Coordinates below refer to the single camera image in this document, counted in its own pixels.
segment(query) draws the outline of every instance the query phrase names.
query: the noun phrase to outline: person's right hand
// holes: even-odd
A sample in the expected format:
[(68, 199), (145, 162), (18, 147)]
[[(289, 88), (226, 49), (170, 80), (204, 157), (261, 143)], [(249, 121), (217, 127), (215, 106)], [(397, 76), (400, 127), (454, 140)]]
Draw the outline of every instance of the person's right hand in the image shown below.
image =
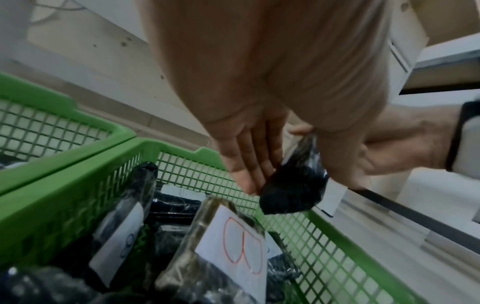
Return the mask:
[(392, 0), (137, 0), (166, 79), (240, 188), (279, 163), (289, 110), (315, 125), (331, 178), (355, 164), (389, 95)]
[[(369, 129), (357, 166), (367, 175), (445, 169), (460, 110), (461, 106), (387, 106)], [(304, 136), (314, 129), (299, 124), (290, 132)]]

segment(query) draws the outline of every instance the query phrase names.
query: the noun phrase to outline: green basket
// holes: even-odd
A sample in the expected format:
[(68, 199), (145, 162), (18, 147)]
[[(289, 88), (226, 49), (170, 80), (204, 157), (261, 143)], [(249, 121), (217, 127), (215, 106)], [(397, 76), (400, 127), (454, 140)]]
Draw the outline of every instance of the green basket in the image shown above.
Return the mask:
[(143, 161), (158, 164), (162, 182), (230, 199), (240, 211), (255, 215), (267, 231), (278, 232), (302, 270), (285, 291), (286, 302), (425, 302), (315, 212), (263, 215), (258, 197), (240, 191), (216, 152), (206, 148), (190, 152), (142, 138), (0, 197), (0, 260), (48, 263), (93, 228), (131, 168)]
[(0, 74), (0, 153), (28, 161), (0, 171), (0, 195), (133, 138), (70, 97)]

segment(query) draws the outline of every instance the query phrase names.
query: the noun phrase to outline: label with red number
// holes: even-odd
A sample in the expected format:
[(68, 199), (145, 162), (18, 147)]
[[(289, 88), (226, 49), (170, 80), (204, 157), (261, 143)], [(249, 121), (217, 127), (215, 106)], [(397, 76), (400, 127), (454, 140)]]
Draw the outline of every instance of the label with red number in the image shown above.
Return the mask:
[(221, 205), (195, 252), (263, 304), (267, 284), (267, 250), (263, 236)]

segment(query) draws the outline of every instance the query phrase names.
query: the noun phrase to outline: black wristband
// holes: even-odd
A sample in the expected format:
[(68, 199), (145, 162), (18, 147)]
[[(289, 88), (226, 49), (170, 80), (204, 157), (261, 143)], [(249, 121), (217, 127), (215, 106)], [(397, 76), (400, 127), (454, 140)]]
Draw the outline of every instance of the black wristband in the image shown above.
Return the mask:
[(454, 162), (457, 158), (459, 152), (460, 142), (462, 141), (462, 129), (464, 124), (471, 118), (480, 116), (480, 100), (466, 102), (462, 105), (460, 111), (460, 118), (456, 125), (455, 133), (450, 143), (450, 150), (448, 151), (448, 156), (446, 157), (445, 169), (449, 172), (452, 172)]

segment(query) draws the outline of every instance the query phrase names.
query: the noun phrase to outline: red handwritten number 8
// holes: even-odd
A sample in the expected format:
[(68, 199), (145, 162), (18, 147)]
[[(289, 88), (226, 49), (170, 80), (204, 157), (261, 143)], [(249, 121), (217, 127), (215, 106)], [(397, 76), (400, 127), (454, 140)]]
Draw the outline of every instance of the red handwritten number 8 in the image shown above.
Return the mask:
[(232, 264), (242, 258), (253, 274), (260, 274), (263, 267), (262, 242), (247, 231), (244, 225), (230, 217), (223, 227), (223, 249)]

